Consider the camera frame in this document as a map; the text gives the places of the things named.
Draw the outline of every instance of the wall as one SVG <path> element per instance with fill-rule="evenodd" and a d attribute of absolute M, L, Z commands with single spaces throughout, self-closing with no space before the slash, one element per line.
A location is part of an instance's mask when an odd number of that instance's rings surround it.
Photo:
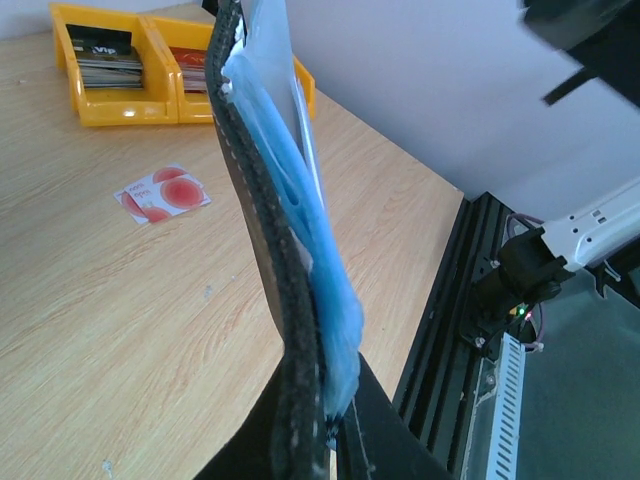
<path fill-rule="evenodd" d="M 318 87 L 458 186 L 549 219 L 640 175 L 640 116 L 518 24 L 518 0 L 289 0 Z"/>
<path fill-rule="evenodd" d="M 191 1 L 194 0 L 62 0 L 62 3 L 141 12 Z M 43 32 L 50 28 L 48 0 L 0 0 L 0 39 Z"/>

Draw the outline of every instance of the light blue slotted strip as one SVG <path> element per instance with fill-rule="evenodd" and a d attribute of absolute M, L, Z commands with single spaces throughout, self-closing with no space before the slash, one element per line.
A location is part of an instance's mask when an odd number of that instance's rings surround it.
<path fill-rule="evenodd" d="M 222 73 L 231 80 L 228 100 L 236 106 L 265 161 L 290 226 L 313 258 L 309 278 L 327 366 L 325 415 L 329 420 L 340 418 L 358 387 L 362 306 L 340 258 L 316 185 L 259 75 L 241 54 L 231 56 Z"/>

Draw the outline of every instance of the table surface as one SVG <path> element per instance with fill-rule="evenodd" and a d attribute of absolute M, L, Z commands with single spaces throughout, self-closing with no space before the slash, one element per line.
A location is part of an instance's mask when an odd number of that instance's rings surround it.
<path fill-rule="evenodd" d="M 190 479 L 282 354 L 215 131 L 81 127 L 50 33 L 0 65 L 0 478 Z M 462 194 L 321 93 L 314 129 L 392 396 Z M 213 202 L 137 225 L 113 193 L 171 162 Z"/>

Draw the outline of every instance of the yellow tray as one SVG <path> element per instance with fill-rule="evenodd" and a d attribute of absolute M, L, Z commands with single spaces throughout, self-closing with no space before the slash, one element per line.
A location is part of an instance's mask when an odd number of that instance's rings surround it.
<path fill-rule="evenodd" d="M 67 71 L 71 106 L 84 126 L 212 123 L 207 95 L 185 93 L 182 72 L 169 47 L 206 50 L 213 26 L 118 12 L 100 8 L 52 3 L 56 65 Z M 143 65 L 142 90 L 85 89 L 66 25 L 85 25 L 132 33 L 131 43 Z M 315 81 L 294 58 L 309 113 L 315 117 Z"/>

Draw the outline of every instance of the floor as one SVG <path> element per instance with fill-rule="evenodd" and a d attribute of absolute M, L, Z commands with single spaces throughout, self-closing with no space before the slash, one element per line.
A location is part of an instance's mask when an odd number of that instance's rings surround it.
<path fill-rule="evenodd" d="M 546 304 L 527 357 L 518 480 L 617 480 L 640 471 L 640 311 L 582 272 Z"/>

